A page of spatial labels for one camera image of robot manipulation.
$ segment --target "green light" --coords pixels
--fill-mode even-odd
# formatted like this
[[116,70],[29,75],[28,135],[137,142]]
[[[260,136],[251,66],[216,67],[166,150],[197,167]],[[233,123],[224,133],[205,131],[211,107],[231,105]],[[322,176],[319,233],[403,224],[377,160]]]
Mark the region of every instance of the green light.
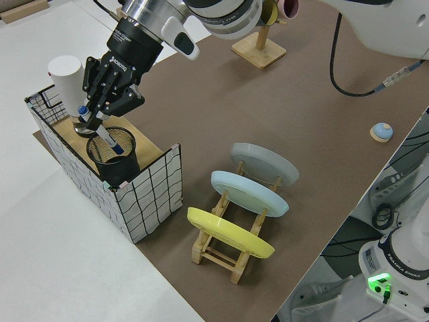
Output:
[[379,282],[383,283],[386,282],[391,278],[389,273],[381,273],[375,276],[372,276],[368,278],[368,285],[371,290],[375,291],[375,287],[378,285]]
[[390,279],[390,274],[389,273],[381,273],[375,276],[372,276],[370,278],[368,278],[368,283],[374,283],[377,282],[378,280],[389,280]]

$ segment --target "yellow plate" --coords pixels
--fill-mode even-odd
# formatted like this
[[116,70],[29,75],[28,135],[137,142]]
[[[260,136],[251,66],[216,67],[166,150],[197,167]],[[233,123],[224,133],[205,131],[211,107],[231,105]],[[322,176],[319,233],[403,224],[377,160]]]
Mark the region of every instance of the yellow plate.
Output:
[[258,258],[268,258],[274,253],[273,246],[229,221],[197,208],[188,208],[188,220],[195,227],[242,252]]

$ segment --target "light blue plate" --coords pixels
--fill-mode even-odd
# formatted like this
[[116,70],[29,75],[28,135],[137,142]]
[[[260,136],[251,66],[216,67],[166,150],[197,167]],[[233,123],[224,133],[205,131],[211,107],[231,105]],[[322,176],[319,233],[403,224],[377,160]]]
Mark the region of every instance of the light blue plate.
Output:
[[250,143],[235,143],[231,148],[235,164],[244,161],[243,171],[260,181],[274,184],[280,176],[281,186],[294,183],[300,173],[295,166],[279,154]]
[[214,171],[212,186],[221,195],[227,191],[228,200],[254,213],[267,209],[267,217],[281,217],[289,210],[288,203],[275,192],[238,174]]

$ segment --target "white table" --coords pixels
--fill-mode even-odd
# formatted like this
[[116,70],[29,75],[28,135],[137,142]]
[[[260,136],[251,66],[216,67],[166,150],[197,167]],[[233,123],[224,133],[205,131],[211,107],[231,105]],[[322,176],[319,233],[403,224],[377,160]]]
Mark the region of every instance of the white table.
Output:
[[[2,321],[202,321],[32,135],[23,98],[52,84],[48,62],[102,56],[115,25],[87,0],[0,21]],[[208,35],[195,19],[187,25],[196,40]]]

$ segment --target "black mesh pen holder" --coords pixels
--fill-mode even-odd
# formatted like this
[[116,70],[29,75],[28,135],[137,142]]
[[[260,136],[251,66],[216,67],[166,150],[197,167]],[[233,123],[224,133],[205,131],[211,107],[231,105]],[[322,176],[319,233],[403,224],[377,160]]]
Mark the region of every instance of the black mesh pen holder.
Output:
[[108,127],[110,136],[122,147],[123,153],[116,154],[105,140],[94,133],[86,144],[86,152],[95,163],[100,177],[111,186],[119,186],[124,181],[131,182],[140,172],[135,154],[135,138],[122,127]]

